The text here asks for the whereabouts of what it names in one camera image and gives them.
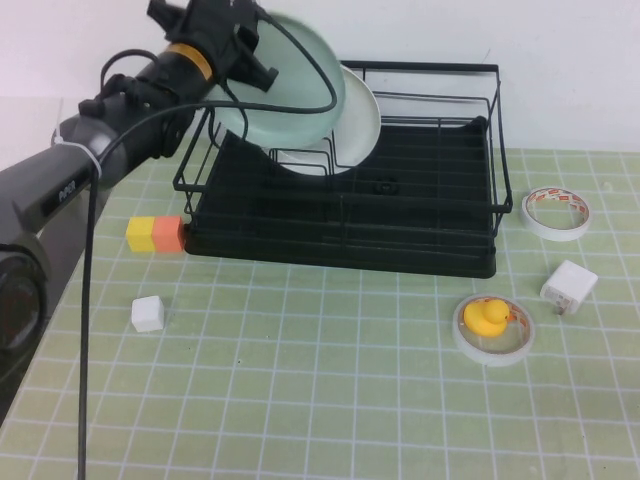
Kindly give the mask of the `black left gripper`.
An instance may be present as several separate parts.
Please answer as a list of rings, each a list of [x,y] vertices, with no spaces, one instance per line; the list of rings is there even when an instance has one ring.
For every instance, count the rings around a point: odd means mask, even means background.
[[[190,1],[172,7],[172,51],[206,81],[232,79],[268,92],[279,71],[256,57],[261,8],[254,1]]]

